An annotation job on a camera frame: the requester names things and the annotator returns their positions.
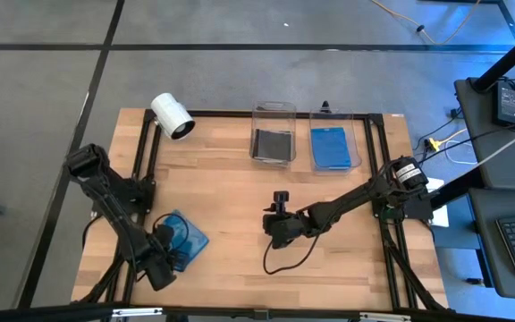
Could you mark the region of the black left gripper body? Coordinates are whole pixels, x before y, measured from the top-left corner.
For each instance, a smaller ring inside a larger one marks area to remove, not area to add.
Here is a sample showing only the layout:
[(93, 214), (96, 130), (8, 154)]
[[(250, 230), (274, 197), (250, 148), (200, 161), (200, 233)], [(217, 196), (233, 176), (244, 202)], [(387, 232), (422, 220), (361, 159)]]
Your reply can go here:
[(176, 280), (170, 242), (151, 241), (139, 249), (138, 270), (144, 273), (154, 291)]

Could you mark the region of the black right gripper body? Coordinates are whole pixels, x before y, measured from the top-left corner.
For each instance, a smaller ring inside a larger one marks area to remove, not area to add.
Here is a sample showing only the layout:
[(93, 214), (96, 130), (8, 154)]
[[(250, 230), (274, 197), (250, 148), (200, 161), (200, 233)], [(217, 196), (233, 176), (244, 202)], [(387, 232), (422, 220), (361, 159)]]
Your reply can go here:
[(311, 233), (308, 218), (301, 213), (264, 215), (263, 228), (272, 238), (273, 249), (285, 248), (300, 236), (309, 236)]

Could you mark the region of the blue disc case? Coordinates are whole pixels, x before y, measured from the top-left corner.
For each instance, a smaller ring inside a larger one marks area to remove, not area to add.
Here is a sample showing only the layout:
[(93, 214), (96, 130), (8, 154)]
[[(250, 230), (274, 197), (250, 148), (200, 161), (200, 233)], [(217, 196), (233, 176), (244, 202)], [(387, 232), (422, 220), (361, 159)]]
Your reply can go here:
[(168, 225), (174, 229), (171, 252), (181, 251), (186, 253), (187, 266), (209, 243), (207, 236), (178, 209), (157, 218), (152, 224), (152, 232), (157, 225)]
[(352, 167), (347, 137), (342, 127), (311, 129), (310, 143), (316, 168), (332, 170)]

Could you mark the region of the black clear jewel case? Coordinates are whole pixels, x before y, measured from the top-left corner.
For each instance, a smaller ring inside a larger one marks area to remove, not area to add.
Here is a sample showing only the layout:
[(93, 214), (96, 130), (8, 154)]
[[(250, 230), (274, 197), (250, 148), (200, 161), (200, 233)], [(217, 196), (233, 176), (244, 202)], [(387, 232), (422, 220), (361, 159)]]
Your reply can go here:
[(256, 159), (291, 161), (292, 134), (288, 131), (257, 129), (252, 141), (250, 155)]

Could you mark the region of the clear plastic bin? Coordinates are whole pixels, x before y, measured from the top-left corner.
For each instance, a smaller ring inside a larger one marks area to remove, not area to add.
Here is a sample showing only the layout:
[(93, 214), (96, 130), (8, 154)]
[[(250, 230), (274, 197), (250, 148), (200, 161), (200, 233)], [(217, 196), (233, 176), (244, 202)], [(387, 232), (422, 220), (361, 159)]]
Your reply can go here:
[[(297, 108), (292, 103), (282, 101), (257, 101), (252, 108), (251, 136), (249, 156), (257, 162), (267, 165), (288, 166), (296, 157), (296, 117)], [(250, 155), (252, 141), (257, 129), (265, 131), (288, 131), (292, 134), (291, 161), (256, 159)]]
[[(314, 128), (330, 128), (330, 127), (342, 127), (345, 131), (352, 167), (348, 169), (332, 169), (332, 170), (321, 170), (316, 168), (314, 165), (314, 159), (311, 150), (310, 143), (310, 130)], [(331, 113), (323, 113), (321, 107), (312, 109), (309, 113), (309, 145), (312, 156), (312, 166), (314, 170), (320, 174), (346, 174), (352, 169), (358, 167), (362, 163), (362, 159), (359, 156), (356, 137), (354, 132), (354, 117), (350, 109), (338, 108), (331, 109)]]

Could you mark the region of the black crossbar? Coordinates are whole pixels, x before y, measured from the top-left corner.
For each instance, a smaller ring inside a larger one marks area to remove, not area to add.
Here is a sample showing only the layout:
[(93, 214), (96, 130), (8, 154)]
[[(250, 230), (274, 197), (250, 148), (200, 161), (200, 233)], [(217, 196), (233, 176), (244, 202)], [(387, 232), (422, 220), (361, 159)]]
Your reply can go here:
[(0, 322), (86, 322), (112, 318), (114, 309), (162, 308), (164, 316), (211, 316), (251, 318), (266, 321), (271, 318), (335, 318), (359, 322), (360, 312), (380, 312), (411, 317), (411, 322), (515, 322), (515, 319), (491, 318), (460, 314), (453, 310), (394, 309), (391, 311), (368, 310), (318, 310), (318, 309), (230, 309), (195, 307), (148, 307), (126, 306), (122, 302), (83, 303), (62, 306), (0, 310)]

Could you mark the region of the white paper sheet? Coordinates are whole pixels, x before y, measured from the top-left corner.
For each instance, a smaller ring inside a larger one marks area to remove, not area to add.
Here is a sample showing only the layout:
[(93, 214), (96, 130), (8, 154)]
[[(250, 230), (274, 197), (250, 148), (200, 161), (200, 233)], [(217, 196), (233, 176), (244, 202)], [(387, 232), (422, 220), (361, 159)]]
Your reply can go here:
[[(434, 192), (444, 185), (444, 180), (429, 178), (428, 184), (426, 185), (428, 192)], [(442, 206), (437, 210), (433, 211), (433, 218), (428, 221), (432, 226), (448, 227), (448, 209), (446, 206)]]

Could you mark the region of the dark grey desk top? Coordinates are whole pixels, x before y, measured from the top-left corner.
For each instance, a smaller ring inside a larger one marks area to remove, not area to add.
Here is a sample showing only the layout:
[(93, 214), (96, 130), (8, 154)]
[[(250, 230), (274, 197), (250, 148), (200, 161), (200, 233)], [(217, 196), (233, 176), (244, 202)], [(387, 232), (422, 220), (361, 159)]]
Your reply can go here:
[(515, 216), (515, 191), (471, 189), (469, 201), (494, 288), (502, 297), (515, 298), (515, 269), (496, 224)]
[[(463, 110), (465, 123), (468, 128), (469, 137), (473, 140), (484, 137), (498, 131), (508, 131), (492, 122), (493, 94), (477, 93), (470, 86), (467, 80), (456, 80), (454, 82), (456, 97)], [(515, 139), (504, 145), (492, 155), (482, 160), (479, 165), (497, 155), (504, 148), (513, 144)], [(484, 185), (493, 189), (515, 190), (515, 173), (496, 174), (488, 173), (485, 170), (476, 169), (484, 182)]]

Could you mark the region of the white slanted rod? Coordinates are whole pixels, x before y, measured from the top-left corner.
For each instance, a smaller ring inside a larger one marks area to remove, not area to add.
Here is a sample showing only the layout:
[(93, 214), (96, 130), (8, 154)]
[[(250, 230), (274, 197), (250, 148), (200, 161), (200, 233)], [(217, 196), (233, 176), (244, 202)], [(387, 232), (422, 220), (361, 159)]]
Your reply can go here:
[[(478, 163), (515, 139), (515, 132), (498, 131), (472, 141)], [(515, 173), (515, 142), (476, 169), (496, 174)]]

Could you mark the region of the black power adapter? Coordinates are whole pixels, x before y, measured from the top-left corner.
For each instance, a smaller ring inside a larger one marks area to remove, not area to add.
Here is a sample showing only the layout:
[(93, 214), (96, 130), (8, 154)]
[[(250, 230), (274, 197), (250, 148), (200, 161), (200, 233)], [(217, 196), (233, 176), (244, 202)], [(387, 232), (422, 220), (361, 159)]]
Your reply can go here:
[(492, 122), (515, 129), (515, 86), (507, 80), (499, 80), (493, 87)]

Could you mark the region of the black slanted pole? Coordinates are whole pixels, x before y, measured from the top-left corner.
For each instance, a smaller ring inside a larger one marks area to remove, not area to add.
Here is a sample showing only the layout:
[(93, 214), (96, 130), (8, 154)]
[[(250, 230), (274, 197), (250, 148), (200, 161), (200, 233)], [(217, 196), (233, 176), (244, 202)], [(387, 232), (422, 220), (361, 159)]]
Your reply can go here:
[(472, 88), (484, 92), (515, 66), (515, 46), (484, 74), (472, 82)]

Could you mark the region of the silver bracket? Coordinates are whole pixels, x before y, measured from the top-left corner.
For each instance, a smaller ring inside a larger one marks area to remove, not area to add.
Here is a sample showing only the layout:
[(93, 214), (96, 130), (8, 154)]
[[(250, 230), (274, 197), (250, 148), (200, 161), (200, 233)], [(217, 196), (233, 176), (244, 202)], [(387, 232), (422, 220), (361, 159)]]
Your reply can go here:
[(112, 318), (130, 318), (130, 317), (145, 317), (162, 315), (164, 310), (162, 308), (126, 308), (114, 309), (112, 311)]
[(360, 312), (359, 322), (411, 322), (411, 317), (380, 312)]

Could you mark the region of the black aluminium table frame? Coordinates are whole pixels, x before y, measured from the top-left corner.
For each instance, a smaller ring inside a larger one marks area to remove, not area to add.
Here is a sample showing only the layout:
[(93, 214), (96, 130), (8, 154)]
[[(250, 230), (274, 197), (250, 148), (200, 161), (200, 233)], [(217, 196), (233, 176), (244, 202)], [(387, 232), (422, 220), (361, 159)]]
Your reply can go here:
[(346, 174), (311, 167), (308, 118), (296, 122), (297, 154), (287, 167), (249, 157), (250, 113), (202, 111), (189, 137), (162, 139), (154, 168), (152, 224), (178, 209), (209, 239), (176, 280), (154, 291), (147, 280), (120, 273), (114, 299), (134, 305), (230, 309), (389, 310), (392, 294), (408, 302), (401, 275), (389, 277), (380, 224), (370, 204), (346, 214), (318, 240), (299, 238), (269, 248), (262, 216), (275, 191), (288, 191), (289, 210), (331, 200), (366, 182), (386, 157), (407, 156), (401, 114), (355, 120), (362, 163)]

